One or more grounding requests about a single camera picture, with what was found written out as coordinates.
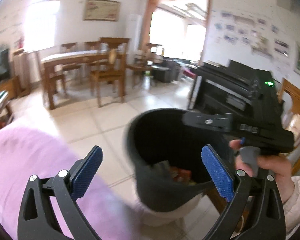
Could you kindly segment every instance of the white wall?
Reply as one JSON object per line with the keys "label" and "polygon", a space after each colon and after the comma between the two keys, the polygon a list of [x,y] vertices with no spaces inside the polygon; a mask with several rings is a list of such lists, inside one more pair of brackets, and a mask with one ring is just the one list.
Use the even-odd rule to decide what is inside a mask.
{"label": "white wall", "polygon": [[[0,45],[13,49],[14,42],[23,33],[27,6],[40,0],[4,0],[0,5]],[[115,0],[121,2],[118,22],[83,21],[85,0],[60,0],[56,22],[55,47],[41,51],[41,57],[58,53],[63,43],[97,41],[100,37],[124,37],[130,14],[139,12],[141,0]],[[35,66],[31,71],[32,82],[38,81]]]}
{"label": "white wall", "polygon": [[[143,0],[140,14],[144,14],[145,7],[146,0]],[[274,52],[272,53],[274,60],[270,60],[263,56],[252,54],[251,47],[241,42],[232,45],[223,39],[218,39],[218,37],[223,36],[216,30],[215,23],[221,21],[220,11],[222,10],[244,17],[252,15],[255,20],[257,18],[264,18],[267,20],[268,26],[271,24],[276,25],[280,29],[278,34],[272,33],[269,27],[268,30],[260,31],[264,32],[264,36],[269,39],[272,48],[274,46],[274,38],[290,45],[289,59],[279,56],[280,61],[286,61],[290,65],[287,70],[278,71],[277,66],[282,65],[282,63],[276,60],[277,55]],[[296,42],[300,43],[300,6],[298,4],[294,4],[293,11],[288,11],[278,7],[276,0],[212,0],[212,11],[212,19],[206,36],[205,62],[211,60],[227,65],[228,60],[232,59],[253,68],[271,70],[277,80],[281,81],[283,77],[286,77],[300,89],[300,76],[293,71],[297,59]]]}

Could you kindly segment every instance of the tile floor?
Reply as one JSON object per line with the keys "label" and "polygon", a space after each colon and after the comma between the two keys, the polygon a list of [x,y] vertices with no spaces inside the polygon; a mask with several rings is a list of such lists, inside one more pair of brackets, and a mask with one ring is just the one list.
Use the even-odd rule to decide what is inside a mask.
{"label": "tile floor", "polygon": [[[57,108],[46,110],[42,91],[12,101],[16,119],[11,125],[38,128],[65,140],[81,158],[94,145],[102,147],[104,159],[98,175],[128,204],[134,181],[133,166],[125,154],[124,136],[129,122],[140,113],[157,108],[186,109],[191,82],[162,84],[135,88],[127,85],[125,103],[119,103],[112,86],[101,87],[102,108],[85,85],[67,84],[68,98],[55,95]],[[207,197],[183,220],[153,228],[142,227],[143,240],[202,240],[218,218],[218,212]]]}

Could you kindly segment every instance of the blue textured pad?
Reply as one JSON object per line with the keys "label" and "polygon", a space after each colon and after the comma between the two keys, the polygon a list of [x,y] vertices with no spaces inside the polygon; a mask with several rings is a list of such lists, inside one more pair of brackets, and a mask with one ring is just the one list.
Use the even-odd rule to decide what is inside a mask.
{"label": "blue textured pad", "polygon": [[230,202],[234,197],[233,180],[207,145],[202,148],[201,159],[220,196]]}
{"label": "blue textured pad", "polygon": [[90,185],[90,182],[102,163],[102,159],[102,149],[100,147],[96,147],[95,151],[85,161],[82,168],[72,180],[71,198],[74,201],[84,196]]}

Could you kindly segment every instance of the purple fabric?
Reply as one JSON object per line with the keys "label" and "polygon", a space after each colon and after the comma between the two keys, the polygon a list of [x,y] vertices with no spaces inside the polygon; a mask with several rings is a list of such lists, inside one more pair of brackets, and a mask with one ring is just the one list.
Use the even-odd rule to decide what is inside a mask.
{"label": "purple fabric", "polygon": [[[29,177],[53,177],[62,169],[69,170],[77,159],[64,142],[41,131],[8,127],[0,131],[0,223],[13,239],[17,239],[19,208]],[[140,239],[137,215],[98,173],[77,203],[103,240]],[[63,233],[71,237],[56,201],[53,207]]]}

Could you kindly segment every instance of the dining table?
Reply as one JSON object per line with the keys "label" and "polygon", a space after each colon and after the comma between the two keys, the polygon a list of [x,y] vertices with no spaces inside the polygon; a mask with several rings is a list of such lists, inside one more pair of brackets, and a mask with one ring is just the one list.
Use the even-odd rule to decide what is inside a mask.
{"label": "dining table", "polygon": [[[53,54],[48,57],[45,57],[41,60],[41,64],[44,69],[44,78],[49,80],[51,73],[55,72],[55,67],[57,65],[66,65],[66,64],[87,64],[96,63],[100,60],[108,59],[108,53],[98,52],[98,50],[86,50],[86,51],[75,51],[67,53]],[[124,59],[124,53],[118,53],[117,59]],[[49,109],[55,109],[55,104],[53,101],[54,90],[51,86],[47,86],[48,102]]]}

